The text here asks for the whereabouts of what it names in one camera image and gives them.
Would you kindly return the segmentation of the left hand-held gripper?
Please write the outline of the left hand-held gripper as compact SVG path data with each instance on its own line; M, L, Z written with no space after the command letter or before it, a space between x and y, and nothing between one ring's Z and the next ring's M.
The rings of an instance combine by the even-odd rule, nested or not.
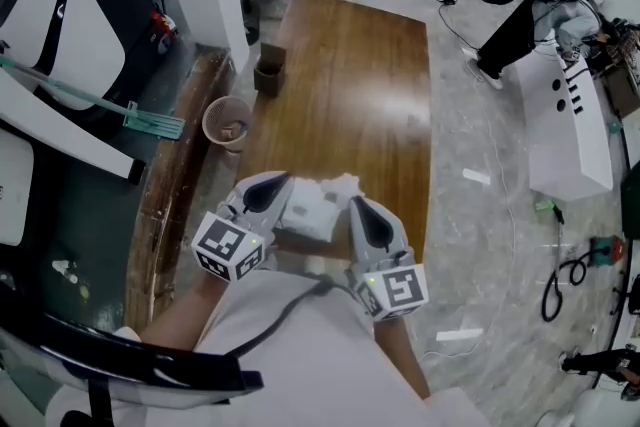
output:
M292 190L293 177L285 171L239 181L215 212L205 214L191 242L199 266L224 281L239 281L262 265Z

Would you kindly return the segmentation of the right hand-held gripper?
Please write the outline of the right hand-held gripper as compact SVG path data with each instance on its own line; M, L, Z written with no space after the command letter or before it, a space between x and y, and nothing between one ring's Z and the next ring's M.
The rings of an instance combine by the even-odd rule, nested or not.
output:
M349 201L354 261L349 286L374 321L407 315L429 301L424 267L415 260L402 221L363 196Z

